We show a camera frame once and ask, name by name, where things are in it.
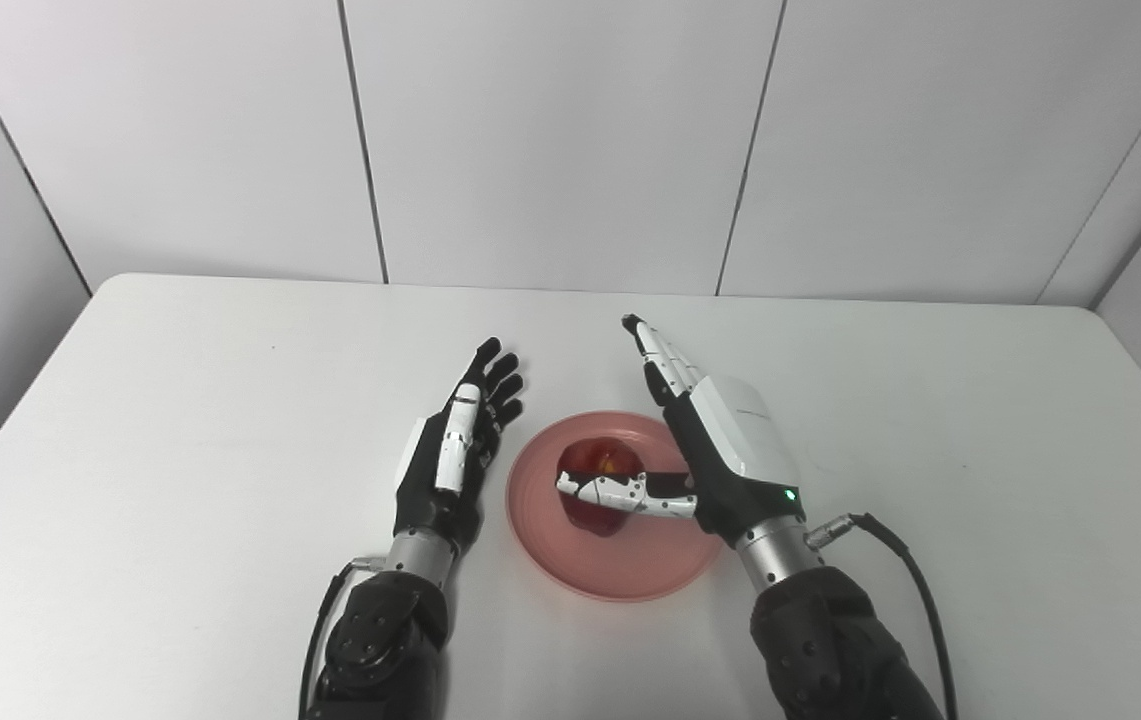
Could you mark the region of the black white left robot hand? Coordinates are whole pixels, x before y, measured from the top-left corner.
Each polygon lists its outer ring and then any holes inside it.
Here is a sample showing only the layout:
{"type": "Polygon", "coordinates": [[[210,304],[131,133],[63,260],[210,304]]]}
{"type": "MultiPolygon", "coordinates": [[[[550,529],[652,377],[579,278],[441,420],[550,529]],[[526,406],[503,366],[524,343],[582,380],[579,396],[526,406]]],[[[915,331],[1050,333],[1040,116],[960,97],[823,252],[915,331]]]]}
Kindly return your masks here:
{"type": "Polygon", "coordinates": [[[520,357],[489,337],[438,413],[415,424],[396,491],[393,533],[430,529],[461,553],[474,547],[480,492],[505,428],[523,414],[520,357]]]}

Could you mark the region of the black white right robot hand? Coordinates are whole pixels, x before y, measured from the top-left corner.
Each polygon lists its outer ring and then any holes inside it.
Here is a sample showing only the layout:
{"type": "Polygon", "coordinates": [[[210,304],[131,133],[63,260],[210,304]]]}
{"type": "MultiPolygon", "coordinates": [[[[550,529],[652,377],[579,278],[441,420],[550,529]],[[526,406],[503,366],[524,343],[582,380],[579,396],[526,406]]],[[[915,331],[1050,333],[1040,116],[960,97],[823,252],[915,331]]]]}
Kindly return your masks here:
{"type": "Polygon", "coordinates": [[[621,324],[686,471],[560,471],[556,491],[608,510],[693,519],[729,544],[766,521],[803,518],[788,452],[756,388],[704,374],[636,314],[621,324]]]}

